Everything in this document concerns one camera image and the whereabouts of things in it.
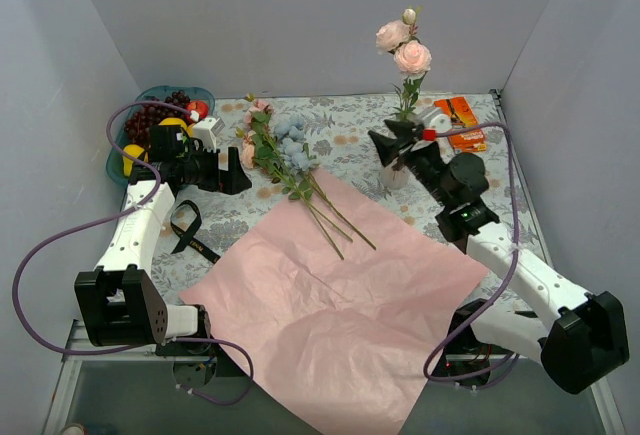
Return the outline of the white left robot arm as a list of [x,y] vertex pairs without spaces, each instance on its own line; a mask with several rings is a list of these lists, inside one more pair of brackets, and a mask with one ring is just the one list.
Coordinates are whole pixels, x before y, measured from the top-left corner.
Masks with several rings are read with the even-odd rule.
[[205,148],[178,126],[154,126],[148,152],[133,165],[123,202],[124,216],[96,267],[78,274],[74,290],[91,343],[98,347],[161,344],[178,339],[193,355],[213,341],[208,314],[200,305],[168,305],[150,278],[153,254],[177,192],[237,195],[251,188],[239,151]]

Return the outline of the artificial flower bunch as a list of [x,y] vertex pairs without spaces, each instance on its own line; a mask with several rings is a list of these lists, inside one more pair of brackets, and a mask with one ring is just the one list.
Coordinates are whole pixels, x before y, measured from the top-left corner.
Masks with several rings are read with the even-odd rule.
[[374,243],[338,210],[317,180],[314,171],[319,162],[311,153],[304,118],[296,114],[278,118],[271,103],[251,93],[243,100],[248,104],[244,126],[235,132],[242,140],[243,166],[261,170],[273,184],[282,186],[281,193],[289,201],[302,204],[339,258],[344,255],[334,234],[348,242],[357,236],[374,248]]

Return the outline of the pink rose stem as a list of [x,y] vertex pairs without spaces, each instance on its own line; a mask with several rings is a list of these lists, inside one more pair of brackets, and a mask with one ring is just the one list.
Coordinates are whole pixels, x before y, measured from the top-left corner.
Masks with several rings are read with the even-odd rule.
[[400,121],[415,116],[423,80],[431,70],[431,51],[418,37],[420,12],[420,7],[405,8],[399,19],[382,25],[375,35],[377,50],[392,56],[401,75],[402,84],[394,86],[398,97],[394,117]]

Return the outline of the black ribbon gold lettering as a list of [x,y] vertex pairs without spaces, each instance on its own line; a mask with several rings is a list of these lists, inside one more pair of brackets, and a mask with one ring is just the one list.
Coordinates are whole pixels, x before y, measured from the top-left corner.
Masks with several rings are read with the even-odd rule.
[[[181,228],[174,222],[174,216],[183,209],[189,209],[194,214],[194,219],[186,229]],[[202,225],[202,216],[199,207],[193,201],[184,200],[181,202],[171,213],[169,217],[169,225],[173,233],[178,238],[177,244],[171,251],[172,254],[178,254],[183,252],[186,248],[191,248],[211,264],[216,264],[220,260],[220,255],[196,238],[196,234]]]

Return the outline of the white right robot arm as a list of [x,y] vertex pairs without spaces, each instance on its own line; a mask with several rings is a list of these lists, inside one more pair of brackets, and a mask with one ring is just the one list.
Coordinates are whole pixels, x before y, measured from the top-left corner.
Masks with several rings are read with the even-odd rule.
[[434,129],[392,119],[385,124],[390,135],[368,133],[381,164],[408,168],[441,206],[436,221],[443,237],[502,280],[453,326],[428,363],[452,342],[469,353],[496,345],[507,352],[499,363],[506,370],[525,356],[562,390],[578,394],[628,362],[621,302],[571,282],[520,245],[519,227],[507,227],[482,199],[489,182],[479,156],[463,152],[444,161]]

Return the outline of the purple paper bouquet wrap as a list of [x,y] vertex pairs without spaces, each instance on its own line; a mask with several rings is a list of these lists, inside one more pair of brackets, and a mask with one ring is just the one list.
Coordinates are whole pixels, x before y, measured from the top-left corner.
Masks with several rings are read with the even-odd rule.
[[316,174],[358,228],[328,241],[283,200],[181,293],[271,397],[325,434],[396,434],[423,365],[486,276],[325,170]]

